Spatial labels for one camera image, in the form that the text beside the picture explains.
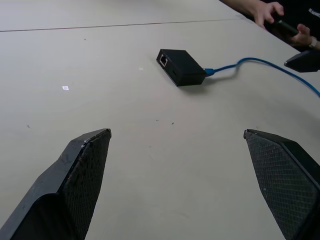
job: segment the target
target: textured gripper pad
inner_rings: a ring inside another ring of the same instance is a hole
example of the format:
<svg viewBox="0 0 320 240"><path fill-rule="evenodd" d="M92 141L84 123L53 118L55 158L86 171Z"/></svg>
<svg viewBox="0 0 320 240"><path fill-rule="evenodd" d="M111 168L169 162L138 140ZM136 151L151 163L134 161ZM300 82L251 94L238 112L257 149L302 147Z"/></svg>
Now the textured gripper pad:
<svg viewBox="0 0 320 240"><path fill-rule="evenodd" d="M281 145L255 134L246 141L261 193L285 239L294 240L319 192Z"/></svg>
<svg viewBox="0 0 320 240"><path fill-rule="evenodd" d="M108 136L99 136L83 147L62 189L62 197L80 240L84 240L94 213L103 180Z"/></svg>

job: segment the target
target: black object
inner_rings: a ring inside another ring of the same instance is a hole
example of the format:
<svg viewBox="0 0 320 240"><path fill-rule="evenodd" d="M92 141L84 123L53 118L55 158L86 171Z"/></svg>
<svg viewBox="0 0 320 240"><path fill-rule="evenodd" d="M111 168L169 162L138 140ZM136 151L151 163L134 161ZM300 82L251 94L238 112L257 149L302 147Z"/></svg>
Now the black object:
<svg viewBox="0 0 320 240"><path fill-rule="evenodd" d="M0 229L1 240L84 240L100 193L110 129L72 140Z"/></svg>
<svg viewBox="0 0 320 240"><path fill-rule="evenodd" d="M295 35L297 35L299 33L299 31L290 26L289 24L287 24L286 22L284 22L283 20L279 20L276 21L275 23L275 28L279 31L279 33L281 33L283 36L290 36L290 37L294 37Z"/></svg>
<svg viewBox="0 0 320 240"><path fill-rule="evenodd" d="M200 85L207 76L185 50L161 49L156 61L177 87Z"/></svg>
<svg viewBox="0 0 320 240"><path fill-rule="evenodd" d="M320 70L320 51L306 50L288 59L284 65L299 73L317 72Z"/></svg>
<svg viewBox="0 0 320 240"><path fill-rule="evenodd" d="M248 129L261 193L286 240L320 239L320 166L295 141Z"/></svg>

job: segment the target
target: wristwatch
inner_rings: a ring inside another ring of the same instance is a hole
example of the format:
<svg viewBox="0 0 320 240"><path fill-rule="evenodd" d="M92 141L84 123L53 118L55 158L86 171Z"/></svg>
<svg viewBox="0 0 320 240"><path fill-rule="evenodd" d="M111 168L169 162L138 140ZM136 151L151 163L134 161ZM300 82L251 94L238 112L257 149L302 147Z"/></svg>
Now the wristwatch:
<svg viewBox="0 0 320 240"><path fill-rule="evenodd" d="M312 42L309 45L309 47L313 49L317 45L318 40L314 36L312 36L311 38L312 38Z"/></svg>

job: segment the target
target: blue cable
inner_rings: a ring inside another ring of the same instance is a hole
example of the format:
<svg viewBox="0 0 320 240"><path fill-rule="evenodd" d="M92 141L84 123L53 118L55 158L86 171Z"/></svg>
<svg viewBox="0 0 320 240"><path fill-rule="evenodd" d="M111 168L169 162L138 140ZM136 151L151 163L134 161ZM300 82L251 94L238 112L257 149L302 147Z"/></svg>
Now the blue cable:
<svg viewBox="0 0 320 240"><path fill-rule="evenodd" d="M282 67L279 67L279 66L277 66L277 65L275 65L275 64L273 64L273 63L271 63L269 61L262 60L262 59L259 59L259 58L255 58L255 57L245 57L245 58L242 58L241 60L239 60L236 64L220 67L220 68L217 68L217 69L205 68L204 70L206 72L206 76L210 77L210 76L214 75L217 72L220 72L220 71L223 71L223 70L226 70L226 69L236 68L236 67L238 67L239 65L241 65L245 61L257 61L257 62L261 62L261 63L267 64L267 65L269 65L271 67L274 67L274 68L276 68L276 69L278 69L278 70L290 75L291 77L294 77L294 78L298 79L299 81L301 81L302 83L307 85L307 87L309 87L312 91L314 91L315 94L317 94L318 97L320 98L320 92L314 86L312 86L309 82L304 80L303 78L301 78L298 75L295 75L292 72L287 71L287 70L283 69Z"/></svg>

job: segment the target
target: hand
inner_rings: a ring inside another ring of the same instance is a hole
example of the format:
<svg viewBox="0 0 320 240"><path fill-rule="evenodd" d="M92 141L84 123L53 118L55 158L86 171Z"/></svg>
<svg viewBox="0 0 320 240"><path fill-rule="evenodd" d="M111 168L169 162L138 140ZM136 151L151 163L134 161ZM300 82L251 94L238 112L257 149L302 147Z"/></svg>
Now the hand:
<svg viewBox="0 0 320 240"><path fill-rule="evenodd" d="M255 8L254 8L254 21L257 25L259 25L261 28L265 28L265 21L267 21L270 24L273 24L275 22L274 18L271 16L273 13L277 13L280 16L285 15L284 7L280 5L278 2L271 2L271 3L265 3L263 1L257 2Z"/></svg>
<svg viewBox="0 0 320 240"><path fill-rule="evenodd" d="M309 46L312 43L312 37L310 36L310 28L303 24L299 24L297 27L299 33L290 38L290 41L294 46Z"/></svg>

